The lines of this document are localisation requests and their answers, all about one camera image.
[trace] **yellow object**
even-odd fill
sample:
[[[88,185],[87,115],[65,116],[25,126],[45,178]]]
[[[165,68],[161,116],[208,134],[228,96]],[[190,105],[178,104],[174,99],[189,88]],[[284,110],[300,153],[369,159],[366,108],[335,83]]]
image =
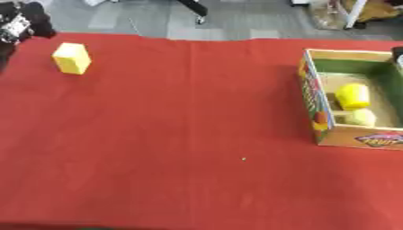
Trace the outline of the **yellow object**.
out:
[[[370,91],[365,84],[346,84],[336,92],[336,98],[345,111],[370,105]]]
[[[60,71],[66,74],[82,75],[91,64],[83,44],[63,43],[52,56]]]
[[[368,109],[360,109],[350,112],[345,116],[345,123],[349,125],[374,127],[376,116]]]
[[[313,121],[312,125],[313,125],[313,129],[315,129],[315,130],[326,130],[327,129],[327,123],[318,124],[317,122]]]

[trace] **yellow cube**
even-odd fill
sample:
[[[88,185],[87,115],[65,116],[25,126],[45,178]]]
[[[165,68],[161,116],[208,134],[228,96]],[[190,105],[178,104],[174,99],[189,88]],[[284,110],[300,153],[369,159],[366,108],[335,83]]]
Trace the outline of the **yellow cube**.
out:
[[[370,105],[370,91],[365,84],[346,84],[337,90],[336,98],[345,111],[357,110]]]
[[[82,75],[91,64],[83,44],[63,43],[52,56],[60,71],[66,74]]]

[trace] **green box inside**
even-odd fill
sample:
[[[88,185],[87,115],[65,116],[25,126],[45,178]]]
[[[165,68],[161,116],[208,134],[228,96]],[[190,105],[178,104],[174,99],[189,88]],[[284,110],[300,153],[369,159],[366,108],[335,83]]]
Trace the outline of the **green box inside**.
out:
[[[392,61],[313,59],[331,110],[340,111],[335,91],[344,84],[369,86],[369,109],[377,116],[377,127],[403,128],[403,75]],[[335,116],[337,124],[344,124]]]

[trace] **table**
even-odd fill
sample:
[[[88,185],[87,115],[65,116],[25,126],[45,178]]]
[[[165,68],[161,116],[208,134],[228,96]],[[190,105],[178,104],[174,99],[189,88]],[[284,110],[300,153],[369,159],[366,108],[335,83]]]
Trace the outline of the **table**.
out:
[[[85,75],[52,63],[63,41]],[[403,153],[315,146],[296,76],[305,48],[397,45],[30,40],[0,76],[0,228],[403,228]]]

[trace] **chair leg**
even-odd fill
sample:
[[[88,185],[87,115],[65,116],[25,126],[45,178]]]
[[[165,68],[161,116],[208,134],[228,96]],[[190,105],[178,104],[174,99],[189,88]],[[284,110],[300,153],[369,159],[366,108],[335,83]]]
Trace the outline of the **chair leg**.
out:
[[[197,14],[196,17],[196,23],[197,24],[203,24],[206,19],[205,17],[207,16],[208,9],[206,6],[199,4],[199,0],[177,0],[181,4],[184,4],[187,8],[189,8],[191,11]]]

